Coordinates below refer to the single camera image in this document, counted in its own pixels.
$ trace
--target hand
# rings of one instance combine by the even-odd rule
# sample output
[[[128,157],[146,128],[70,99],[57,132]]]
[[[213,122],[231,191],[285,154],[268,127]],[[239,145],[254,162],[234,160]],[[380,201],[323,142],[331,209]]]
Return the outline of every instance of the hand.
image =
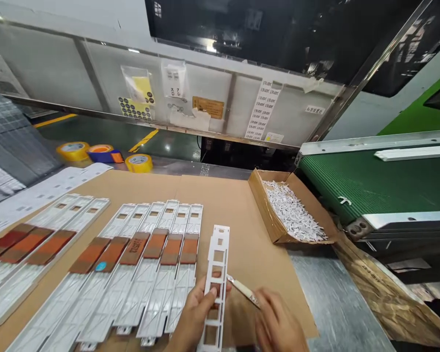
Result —
[[[300,322],[277,292],[254,292],[261,310],[256,314],[256,336],[263,352],[309,352]]]
[[[212,276],[220,277],[220,272],[214,272]],[[204,296],[205,280],[205,276],[197,280],[196,286],[189,292],[165,352],[190,352],[199,344],[205,318],[214,305],[215,298],[220,296],[220,284],[212,284],[211,290]],[[231,284],[227,281],[225,298],[228,298],[230,291]]]

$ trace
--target blue sticker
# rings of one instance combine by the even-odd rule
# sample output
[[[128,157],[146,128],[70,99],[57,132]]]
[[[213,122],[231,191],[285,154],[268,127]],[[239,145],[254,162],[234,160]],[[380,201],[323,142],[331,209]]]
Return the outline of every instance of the blue sticker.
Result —
[[[98,266],[94,271],[103,271],[105,268],[106,268],[106,262],[101,262],[100,264],[98,264]]]

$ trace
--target circular sticker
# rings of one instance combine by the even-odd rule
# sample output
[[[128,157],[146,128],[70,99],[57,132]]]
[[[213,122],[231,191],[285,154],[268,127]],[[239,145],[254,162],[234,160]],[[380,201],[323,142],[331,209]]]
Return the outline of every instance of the circular sticker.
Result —
[[[72,144],[67,144],[67,145],[63,146],[61,149],[64,152],[74,152],[74,151],[80,150],[84,147],[85,146],[83,143],[72,143]]]
[[[94,271],[103,271],[106,268],[106,262],[101,262],[96,266],[96,269]]]
[[[129,159],[132,164],[143,164],[146,163],[148,158],[145,155],[134,155]]]

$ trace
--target yellow floor marking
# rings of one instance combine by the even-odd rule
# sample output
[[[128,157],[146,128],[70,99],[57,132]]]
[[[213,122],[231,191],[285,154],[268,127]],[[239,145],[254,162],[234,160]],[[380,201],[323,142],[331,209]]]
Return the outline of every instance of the yellow floor marking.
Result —
[[[68,118],[74,117],[76,115],[77,114],[69,114],[69,115],[57,117],[55,119],[52,119],[52,120],[49,120],[49,121],[45,121],[45,122],[41,122],[39,124],[36,124],[36,125],[34,125],[34,127],[39,128],[39,127],[42,127],[42,126],[47,126],[47,125],[50,125],[50,124],[52,124],[54,122],[59,122],[59,121],[67,120]]]
[[[129,152],[131,153],[136,153],[138,151],[138,149],[140,148],[141,145],[144,145],[145,143],[147,143],[150,139],[153,138],[153,136],[155,134],[158,133],[158,129],[151,131],[148,135],[146,135],[140,142],[138,142],[137,144],[135,144],[130,150]]]

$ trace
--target concrete floor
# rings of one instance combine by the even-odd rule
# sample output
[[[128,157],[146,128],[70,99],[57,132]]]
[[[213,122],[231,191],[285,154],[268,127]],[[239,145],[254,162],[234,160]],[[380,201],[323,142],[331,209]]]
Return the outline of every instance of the concrete floor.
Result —
[[[111,144],[127,152],[154,129],[94,117],[75,116],[38,128],[44,138],[55,142],[87,142],[89,145]],[[138,153],[188,161],[200,161],[197,136],[159,130]]]

